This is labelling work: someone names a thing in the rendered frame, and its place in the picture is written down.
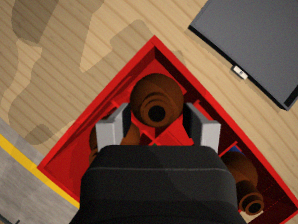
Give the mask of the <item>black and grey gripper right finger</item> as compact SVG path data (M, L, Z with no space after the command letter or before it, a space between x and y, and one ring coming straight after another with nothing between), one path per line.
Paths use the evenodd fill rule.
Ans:
M183 103L182 125L195 146L209 146L218 152L219 122L208 120L192 103Z

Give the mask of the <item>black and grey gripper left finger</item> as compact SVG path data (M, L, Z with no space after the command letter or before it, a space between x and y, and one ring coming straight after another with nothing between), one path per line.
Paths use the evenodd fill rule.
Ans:
M131 103L122 103L107 120L99 120L95 124L98 153L105 146L120 145L131 124Z

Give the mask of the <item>red divided crate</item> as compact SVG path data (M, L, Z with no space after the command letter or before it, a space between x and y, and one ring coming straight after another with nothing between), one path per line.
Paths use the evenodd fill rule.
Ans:
M81 177L89 166L91 129L112 108L129 103L134 85L151 73L162 73L171 77L180 86L184 103L192 103L208 120L217 120L221 124L217 152L219 157L234 145L245 156L247 153L249 158L246 157L257 170L256 188L262 194L264 202L263 213L247 224L285 224L298 214L298 200L278 173L215 98L155 35L99 93L36 168L79 203ZM210 113L206 113L198 104L198 99ZM104 113L100 113L109 101L112 104ZM155 143L195 146L192 138L188 137L182 120L183 109L172 124L152 128L140 123L131 112L131 121L142 131L139 145Z

